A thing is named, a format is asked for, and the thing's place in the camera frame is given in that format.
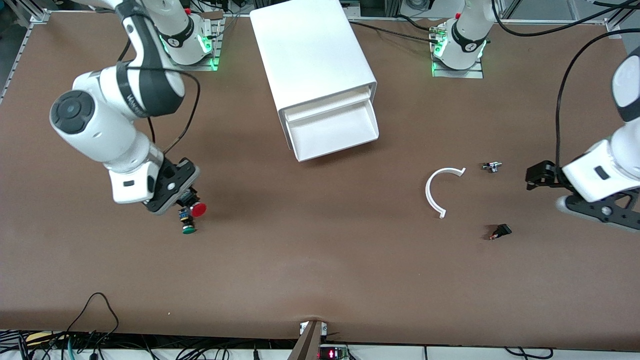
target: red button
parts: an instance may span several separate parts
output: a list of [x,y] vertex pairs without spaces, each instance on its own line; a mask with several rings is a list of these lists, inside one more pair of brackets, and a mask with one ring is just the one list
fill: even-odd
[[207,212],[207,206],[201,202],[196,202],[191,207],[191,215],[195,218],[204,215],[205,212]]

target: green led light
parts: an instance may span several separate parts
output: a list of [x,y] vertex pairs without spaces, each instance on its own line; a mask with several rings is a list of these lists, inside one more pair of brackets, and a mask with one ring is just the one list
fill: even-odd
[[200,35],[198,35],[198,42],[200,43],[200,46],[202,47],[202,51],[204,51],[205,53],[211,52],[211,40],[209,40],[208,38],[201,37]]
[[218,59],[209,59],[209,66],[211,66],[211,71],[218,71]]
[[482,43],[482,45],[480,46],[480,53],[478,53],[478,58],[480,59],[482,57],[482,51],[484,51],[484,47],[486,46],[486,40]]
[[162,47],[164,47],[164,51],[168,54],[169,53],[169,49],[166,48],[166,44],[164,43],[164,39],[162,37],[160,38],[160,42],[162,43]]

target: brown table surface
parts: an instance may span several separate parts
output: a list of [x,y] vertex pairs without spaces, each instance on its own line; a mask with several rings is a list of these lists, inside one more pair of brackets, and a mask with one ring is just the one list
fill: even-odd
[[[0,107],[0,328],[65,329],[103,291],[122,332],[294,338],[319,318],[344,341],[640,350],[638,235],[562,214],[554,201],[567,191],[524,182],[553,158],[570,58],[603,30],[494,28],[475,80],[432,78],[425,43],[354,26],[378,80],[380,139],[298,163],[240,19],[219,71],[197,73],[196,117],[170,153],[200,166],[209,205],[184,236],[175,208],[115,204],[104,167],[51,129],[55,98],[114,64],[126,40],[114,15],[55,13],[34,28]],[[600,41],[571,74],[565,161],[622,125],[610,84],[624,55],[620,40]],[[154,121],[161,147],[191,110],[185,82],[181,109]],[[479,168],[496,160],[497,174]],[[442,167],[467,172],[435,180],[440,220],[424,185]],[[501,223],[513,234],[487,241]],[[112,326],[96,301],[75,329]]]

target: small metal part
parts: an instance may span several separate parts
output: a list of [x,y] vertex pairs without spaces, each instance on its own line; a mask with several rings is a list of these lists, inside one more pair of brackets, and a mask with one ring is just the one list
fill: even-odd
[[493,234],[489,236],[489,240],[495,240],[497,238],[500,238],[501,236],[509,234],[511,234],[511,228],[507,224],[500,224],[498,225],[498,228],[496,228],[496,230],[493,232]]
[[501,161],[494,161],[493,163],[484,163],[482,165],[483,170],[487,170],[491,173],[498,172],[498,168],[502,166]]

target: black electronic component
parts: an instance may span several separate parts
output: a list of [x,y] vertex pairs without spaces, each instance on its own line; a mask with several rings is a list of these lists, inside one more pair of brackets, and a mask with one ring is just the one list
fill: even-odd
[[489,240],[495,240],[497,238],[500,238],[501,236],[509,234],[511,234],[511,228],[507,224],[500,224],[498,225],[498,228],[496,228],[496,230],[493,232],[493,234],[489,236]]
[[185,235],[193,234],[196,232],[196,226],[193,223],[193,217],[189,208],[182,208],[178,211],[178,217],[182,222],[182,233]]

